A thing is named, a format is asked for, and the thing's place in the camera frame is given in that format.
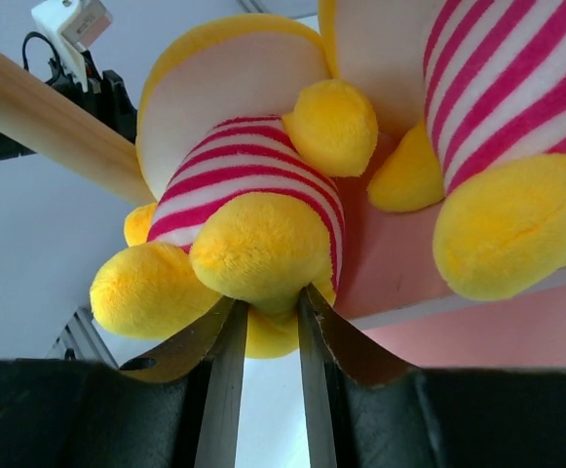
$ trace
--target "gray wall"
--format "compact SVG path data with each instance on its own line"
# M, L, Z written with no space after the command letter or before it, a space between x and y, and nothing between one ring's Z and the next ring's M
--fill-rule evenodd
M39 0L1 0L0 52L21 63ZM103 2L114 23L92 45L97 67L125 79L137 105L159 53L189 27L240 12L232 0ZM29 43L31 71L49 76L50 49ZM44 357L97 268L122 249L132 207L42 156L0 163L0 358Z

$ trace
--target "stuffed animal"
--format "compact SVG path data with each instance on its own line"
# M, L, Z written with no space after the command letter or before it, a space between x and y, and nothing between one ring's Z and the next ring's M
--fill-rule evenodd
M449 286L508 298L566 266L566 0L323 0L321 20L334 76L403 136L372 204L446 195L434 259Z
M127 218L129 247L91 288L95 318L166 338L226 295L251 305L249 357L292 351L302 288L336 295L344 214L331 177L362 174L377 133L309 27L241 15L187 32L157 60L138 110L137 155L158 203Z

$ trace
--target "pink surface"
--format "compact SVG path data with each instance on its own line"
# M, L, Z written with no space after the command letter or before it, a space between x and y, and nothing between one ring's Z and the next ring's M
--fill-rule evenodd
M566 366L566 286L366 331L418 366Z
M452 295L432 256L440 206L413 214L385 214L367 201L366 187L393 144L381 139L361 178L337 180L346 217L343 272L336 302L347 319Z

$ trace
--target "wooden rod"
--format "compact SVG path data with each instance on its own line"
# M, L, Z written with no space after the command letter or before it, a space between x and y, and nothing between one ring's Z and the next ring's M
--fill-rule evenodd
M129 202L154 201L130 142L1 54L0 132Z

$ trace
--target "striped shirt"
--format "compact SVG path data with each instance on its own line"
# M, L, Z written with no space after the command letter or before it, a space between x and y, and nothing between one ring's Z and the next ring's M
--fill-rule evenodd
M214 127L170 179L148 240L168 242L189 253L210 216L235 197L252 192L288 195L315 210L330 235L336 288L344 230L336 185L300 158L278 116L237 118Z
M489 167L566 153L566 0L445 0L423 65L447 193Z

